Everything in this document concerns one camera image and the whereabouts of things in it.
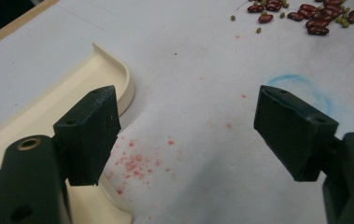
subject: white table surface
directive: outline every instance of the white table surface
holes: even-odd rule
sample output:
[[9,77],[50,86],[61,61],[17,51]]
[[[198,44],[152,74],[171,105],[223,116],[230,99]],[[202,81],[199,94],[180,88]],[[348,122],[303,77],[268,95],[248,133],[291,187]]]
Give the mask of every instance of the white table surface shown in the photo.
[[[96,42],[135,80],[106,167],[135,223],[326,223],[323,176],[295,183],[253,119],[272,85],[339,121],[338,137],[354,132],[354,25],[312,36],[279,13],[259,25],[243,3],[60,0],[0,42],[0,124]],[[302,3],[318,5],[284,11]]]

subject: screw hole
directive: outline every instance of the screw hole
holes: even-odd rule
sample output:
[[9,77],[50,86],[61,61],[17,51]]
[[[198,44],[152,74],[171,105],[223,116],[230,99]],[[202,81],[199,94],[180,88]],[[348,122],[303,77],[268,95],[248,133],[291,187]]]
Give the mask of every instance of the screw hole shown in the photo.
[[34,208],[30,204],[22,205],[13,210],[10,216],[12,223],[20,223],[34,213]]
[[76,123],[78,123],[78,122],[76,120],[74,120],[74,119],[71,119],[71,120],[66,122],[67,125],[74,125]]
[[20,150],[20,151],[33,149],[33,148],[39,146],[40,143],[41,143],[40,138],[28,138],[28,139],[25,139],[25,140],[21,141],[17,145],[17,149]]

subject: kidney bean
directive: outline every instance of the kidney bean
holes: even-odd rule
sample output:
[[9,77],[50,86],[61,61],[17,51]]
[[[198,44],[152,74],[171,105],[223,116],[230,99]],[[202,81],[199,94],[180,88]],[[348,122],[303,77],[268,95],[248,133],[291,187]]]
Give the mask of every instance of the kidney bean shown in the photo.
[[288,14],[288,19],[294,20],[294,21],[302,21],[303,20],[303,16],[297,12],[291,12],[290,14]]
[[308,4],[301,4],[300,9],[307,9],[310,11],[317,11],[317,8]]
[[248,7],[248,12],[249,13],[255,13],[255,12],[263,12],[264,7],[263,6],[251,6]]
[[310,19],[311,16],[314,14],[314,11],[308,10],[308,9],[299,9],[298,13],[301,14],[305,19]]
[[272,14],[263,15],[258,18],[258,21],[259,23],[267,23],[270,22],[273,19],[273,17],[274,16]]
[[310,35],[327,35],[329,33],[329,29],[322,26],[310,26],[307,28],[307,32]]
[[337,6],[340,6],[342,4],[343,4],[342,0],[324,0],[324,5],[337,5]]
[[354,24],[354,10],[352,10],[352,11],[350,11],[350,12],[348,13],[347,21],[348,21],[350,24]]
[[269,11],[274,11],[277,12],[281,9],[282,5],[280,4],[275,4],[275,3],[267,3],[266,4],[266,9]]
[[305,23],[305,27],[309,28],[310,26],[321,26],[326,27],[329,25],[328,21],[320,21],[320,20],[310,20]]
[[333,11],[333,10],[330,10],[330,9],[328,9],[328,8],[323,8],[323,9],[320,10],[319,12],[322,13],[322,14],[329,15],[329,16],[331,16],[332,18],[336,18],[336,17],[338,17],[338,16],[340,15],[339,13],[337,13],[337,12],[335,12],[335,11]]
[[337,12],[338,15],[341,15],[344,12],[344,10],[342,8],[340,8],[339,6],[336,6],[336,5],[328,5],[325,8],[328,8],[332,11]]
[[327,14],[323,14],[320,12],[314,13],[313,16],[311,17],[316,20],[321,20],[321,21],[332,21],[333,17]]

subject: cream plastic tray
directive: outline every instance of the cream plastic tray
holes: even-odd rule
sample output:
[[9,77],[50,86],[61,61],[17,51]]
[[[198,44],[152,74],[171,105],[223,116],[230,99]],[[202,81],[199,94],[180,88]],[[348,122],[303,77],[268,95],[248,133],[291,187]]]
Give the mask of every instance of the cream plastic tray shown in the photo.
[[[93,53],[55,86],[0,127],[0,165],[6,148],[33,134],[53,136],[52,124],[94,89],[114,85],[119,115],[132,102],[135,85],[127,67],[93,44]],[[113,186],[101,177],[98,187],[69,188],[74,223],[131,223],[132,215]]]

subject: blue ink mark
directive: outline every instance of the blue ink mark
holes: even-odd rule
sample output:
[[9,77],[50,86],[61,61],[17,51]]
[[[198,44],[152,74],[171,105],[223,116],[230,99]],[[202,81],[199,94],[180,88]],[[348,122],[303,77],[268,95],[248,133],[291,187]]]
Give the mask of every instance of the blue ink mark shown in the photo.
[[314,106],[322,113],[331,115],[333,112],[332,101],[325,94],[323,94],[316,85],[305,77],[294,74],[286,74],[284,76],[271,79],[267,84],[269,86],[289,91]]

